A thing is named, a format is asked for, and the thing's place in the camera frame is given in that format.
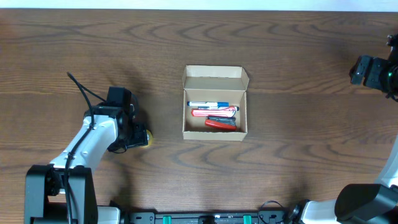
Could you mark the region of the red handled pliers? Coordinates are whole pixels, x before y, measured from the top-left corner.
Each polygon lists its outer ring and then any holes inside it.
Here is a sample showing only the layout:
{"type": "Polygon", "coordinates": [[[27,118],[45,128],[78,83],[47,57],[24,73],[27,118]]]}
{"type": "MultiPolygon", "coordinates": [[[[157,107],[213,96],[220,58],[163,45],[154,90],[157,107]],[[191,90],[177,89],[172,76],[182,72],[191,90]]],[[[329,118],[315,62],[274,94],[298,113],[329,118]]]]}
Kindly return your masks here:
{"type": "Polygon", "coordinates": [[[216,116],[209,116],[205,120],[205,126],[227,131],[235,131],[237,129],[235,117],[223,118],[216,116]]]}

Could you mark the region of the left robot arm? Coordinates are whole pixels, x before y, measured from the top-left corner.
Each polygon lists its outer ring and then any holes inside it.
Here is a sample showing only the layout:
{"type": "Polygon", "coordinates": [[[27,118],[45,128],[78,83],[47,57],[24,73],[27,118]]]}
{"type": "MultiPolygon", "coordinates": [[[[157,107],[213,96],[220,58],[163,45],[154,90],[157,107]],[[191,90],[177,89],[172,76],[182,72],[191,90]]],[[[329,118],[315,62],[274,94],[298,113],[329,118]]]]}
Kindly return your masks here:
{"type": "Polygon", "coordinates": [[[106,99],[90,105],[62,153],[27,171],[24,223],[129,223],[128,212],[114,202],[98,205],[93,174],[106,152],[150,145],[151,133],[134,120],[136,114],[136,98],[121,87],[110,87],[106,99]]]}

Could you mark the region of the yellow tape roll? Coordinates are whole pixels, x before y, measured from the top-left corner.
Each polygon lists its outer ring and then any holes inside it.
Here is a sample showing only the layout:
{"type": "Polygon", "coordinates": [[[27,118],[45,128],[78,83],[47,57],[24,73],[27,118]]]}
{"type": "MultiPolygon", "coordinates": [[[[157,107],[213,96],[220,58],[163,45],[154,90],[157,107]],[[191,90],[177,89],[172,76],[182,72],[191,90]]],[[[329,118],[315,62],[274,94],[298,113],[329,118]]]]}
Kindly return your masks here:
{"type": "Polygon", "coordinates": [[[152,145],[154,138],[152,133],[148,129],[146,130],[146,133],[147,133],[147,144],[144,147],[149,147],[152,145]]]}

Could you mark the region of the blue marker pen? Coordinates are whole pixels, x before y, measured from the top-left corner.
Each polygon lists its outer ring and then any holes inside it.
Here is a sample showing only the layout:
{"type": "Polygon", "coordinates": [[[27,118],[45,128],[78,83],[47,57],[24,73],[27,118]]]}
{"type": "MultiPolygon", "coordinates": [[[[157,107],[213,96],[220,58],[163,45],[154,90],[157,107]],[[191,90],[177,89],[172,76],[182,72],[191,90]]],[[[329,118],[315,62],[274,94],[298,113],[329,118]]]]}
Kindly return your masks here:
{"type": "Polygon", "coordinates": [[[229,103],[212,101],[188,101],[187,106],[196,106],[199,108],[225,108],[229,107],[229,103]]]}

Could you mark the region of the black white marker pen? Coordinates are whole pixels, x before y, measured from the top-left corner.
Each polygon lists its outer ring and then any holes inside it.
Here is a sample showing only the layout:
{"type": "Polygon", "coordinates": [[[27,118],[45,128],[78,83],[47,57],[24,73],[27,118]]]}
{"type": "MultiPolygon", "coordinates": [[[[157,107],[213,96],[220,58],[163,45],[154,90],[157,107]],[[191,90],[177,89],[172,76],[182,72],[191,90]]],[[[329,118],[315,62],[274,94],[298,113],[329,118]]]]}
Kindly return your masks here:
{"type": "Polygon", "coordinates": [[[229,107],[215,107],[215,106],[198,106],[198,110],[233,110],[233,111],[239,111],[238,106],[229,106],[229,107]]]}

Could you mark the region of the red utility knife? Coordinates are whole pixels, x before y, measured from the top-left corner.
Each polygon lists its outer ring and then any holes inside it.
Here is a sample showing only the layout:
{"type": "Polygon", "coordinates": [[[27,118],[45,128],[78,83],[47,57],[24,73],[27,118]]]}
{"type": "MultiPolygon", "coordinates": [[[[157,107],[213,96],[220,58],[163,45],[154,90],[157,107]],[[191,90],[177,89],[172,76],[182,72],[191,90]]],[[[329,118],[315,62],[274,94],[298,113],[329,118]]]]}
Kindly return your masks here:
{"type": "Polygon", "coordinates": [[[233,110],[198,110],[192,109],[191,115],[194,117],[223,117],[223,118],[231,118],[236,114],[237,111],[233,110]]]}

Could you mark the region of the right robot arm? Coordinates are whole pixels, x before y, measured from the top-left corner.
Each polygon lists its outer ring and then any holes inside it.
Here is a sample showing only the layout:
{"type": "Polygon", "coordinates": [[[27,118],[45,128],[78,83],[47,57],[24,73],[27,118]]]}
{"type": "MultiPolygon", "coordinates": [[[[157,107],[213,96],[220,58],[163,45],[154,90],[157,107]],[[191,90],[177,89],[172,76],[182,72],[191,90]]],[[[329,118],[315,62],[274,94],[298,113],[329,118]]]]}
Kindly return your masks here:
{"type": "MultiPolygon", "coordinates": [[[[387,59],[361,55],[349,75],[354,85],[379,90],[397,101],[397,35],[389,35],[387,59]]],[[[397,143],[372,184],[349,184],[337,199],[304,200],[288,214],[291,223],[397,223],[397,143]]]]}

